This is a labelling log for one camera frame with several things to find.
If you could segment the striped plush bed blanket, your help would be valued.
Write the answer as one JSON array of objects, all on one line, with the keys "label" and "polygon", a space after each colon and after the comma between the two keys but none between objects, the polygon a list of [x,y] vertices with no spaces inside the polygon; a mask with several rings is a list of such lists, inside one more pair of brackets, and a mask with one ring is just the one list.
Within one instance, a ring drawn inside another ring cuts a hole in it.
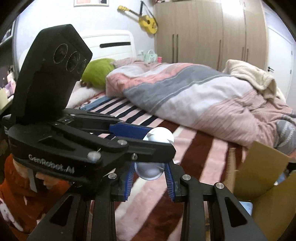
[{"label": "striped plush bed blanket", "polygon": [[[228,161],[241,164],[246,156],[240,145],[162,120],[125,98],[107,97],[102,90],[79,88],[71,94],[68,107],[109,114],[136,125],[167,128],[174,136],[174,163],[203,183],[223,181],[229,174]],[[118,240],[179,240],[182,215],[183,204],[171,201],[162,170],[154,170],[146,179],[135,174],[128,200],[115,203],[116,237]]]}]

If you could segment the green fluffy pillow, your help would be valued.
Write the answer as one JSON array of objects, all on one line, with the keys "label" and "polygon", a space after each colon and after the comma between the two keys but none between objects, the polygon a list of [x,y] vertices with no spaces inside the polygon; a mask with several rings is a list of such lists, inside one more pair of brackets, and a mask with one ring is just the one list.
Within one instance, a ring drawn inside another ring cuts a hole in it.
[{"label": "green fluffy pillow", "polygon": [[80,85],[82,87],[94,87],[105,89],[106,77],[115,67],[111,58],[102,58],[91,61],[82,74]]}]

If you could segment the pink grey striped duvet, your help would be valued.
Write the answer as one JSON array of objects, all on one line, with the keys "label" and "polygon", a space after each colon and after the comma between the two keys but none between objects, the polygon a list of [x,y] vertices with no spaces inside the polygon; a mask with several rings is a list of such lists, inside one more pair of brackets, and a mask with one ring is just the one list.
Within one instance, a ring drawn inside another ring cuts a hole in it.
[{"label": "pink grey striped duvet", "polygon": [[192,63],[114,65],[106,77],[109,97],[244,147],[257,141],[287,155],[295,151],[295,112],[245,79]]}]

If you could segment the mint green small bag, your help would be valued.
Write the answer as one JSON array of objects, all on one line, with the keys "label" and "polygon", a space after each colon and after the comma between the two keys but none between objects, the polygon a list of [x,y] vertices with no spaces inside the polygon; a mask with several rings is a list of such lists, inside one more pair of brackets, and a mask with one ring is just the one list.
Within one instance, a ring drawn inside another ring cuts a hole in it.
[{"label": "mint green small bag", "polygon": [[158,61],[158,55],[155,53],[153,49],[150,49],[147,52],[144,52],[143,50],[139,51],[137,54],[137,58],[141,61],[144,61],[145,63],[157,63]]}]

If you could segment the white headboard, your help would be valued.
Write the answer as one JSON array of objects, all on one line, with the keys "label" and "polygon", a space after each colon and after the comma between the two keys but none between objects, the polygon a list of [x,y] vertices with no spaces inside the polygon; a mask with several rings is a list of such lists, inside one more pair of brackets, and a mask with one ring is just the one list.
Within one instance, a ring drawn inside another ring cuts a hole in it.
[{"label": "white headboard", "polygon": [[92,59],[121,60],[135,58],[134,37],[128,30],[104,31],[82,38],[92,52]]}]

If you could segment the brown cardboard box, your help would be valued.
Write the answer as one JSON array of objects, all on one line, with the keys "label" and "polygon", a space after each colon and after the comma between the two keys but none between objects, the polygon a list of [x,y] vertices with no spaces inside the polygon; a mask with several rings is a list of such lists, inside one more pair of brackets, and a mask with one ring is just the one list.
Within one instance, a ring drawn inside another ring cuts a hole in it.
[{"label": "brown cardboard box", "polygon": [[295,172],[278,182],[290,161],[282,152],[254,142],[237,166],[235,149],[229,150],[223,183],[236,198],[253,204],[252,217],[268,240],[286,240],[295,230]]}]

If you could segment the yellow ukulele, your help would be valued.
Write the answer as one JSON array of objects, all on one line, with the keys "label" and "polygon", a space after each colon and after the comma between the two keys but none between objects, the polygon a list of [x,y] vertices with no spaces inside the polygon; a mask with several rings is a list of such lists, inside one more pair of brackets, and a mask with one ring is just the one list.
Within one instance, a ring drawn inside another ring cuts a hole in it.
[{"label": "yellow ukulele", "polygon": [[119,6],[117,10],[121,12],[128,11],[131,14],[137,16],[140,27],[143,28],[149,35],[154,35],[158,31],[158,24],[153,16],[140,15],[124,6]]}]

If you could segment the wooden wardrobe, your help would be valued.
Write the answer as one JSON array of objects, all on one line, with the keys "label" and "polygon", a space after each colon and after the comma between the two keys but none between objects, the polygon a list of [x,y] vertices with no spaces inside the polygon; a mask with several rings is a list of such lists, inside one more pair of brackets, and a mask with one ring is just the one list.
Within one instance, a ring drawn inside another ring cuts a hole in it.
[{"label": "wooden wardrobe", "polygon": [[162,1],[154,5],[156,53],[166,63],[222,71],[229,59],[266,67],[268,40],[261,1]]}]

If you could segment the cream fleece blanket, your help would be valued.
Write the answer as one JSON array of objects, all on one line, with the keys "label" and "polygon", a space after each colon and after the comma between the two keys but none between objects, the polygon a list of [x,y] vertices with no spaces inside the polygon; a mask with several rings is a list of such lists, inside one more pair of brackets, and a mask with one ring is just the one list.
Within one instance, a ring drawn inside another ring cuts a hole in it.
[{"label": "cream fleece blanket", "polygon": [[226,61],[222,72],[248,81],[265,99],[275,99],[277,97],[286,102],[286,98],[277,86],[275,78],[268,72],[250,63],[229,59]]}]

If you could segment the white door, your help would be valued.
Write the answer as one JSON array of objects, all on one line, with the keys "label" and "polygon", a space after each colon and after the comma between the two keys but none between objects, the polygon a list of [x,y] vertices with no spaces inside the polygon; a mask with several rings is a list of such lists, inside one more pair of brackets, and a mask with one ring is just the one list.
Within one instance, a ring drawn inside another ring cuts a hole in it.
[{"label": "white door", "polygon": [[293,43],[274,28],[267,29],[267,71],[275,78],[277,87],[287,99],[293,74]]}]

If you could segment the framed wall picture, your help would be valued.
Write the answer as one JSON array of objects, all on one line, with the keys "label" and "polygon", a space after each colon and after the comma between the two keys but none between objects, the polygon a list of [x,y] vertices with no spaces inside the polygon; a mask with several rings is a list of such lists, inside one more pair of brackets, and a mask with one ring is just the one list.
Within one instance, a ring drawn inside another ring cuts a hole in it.
[{"label": "framed wall picture", "polygon": [[76,6],[109,6],[109,0],[74,0]]}]

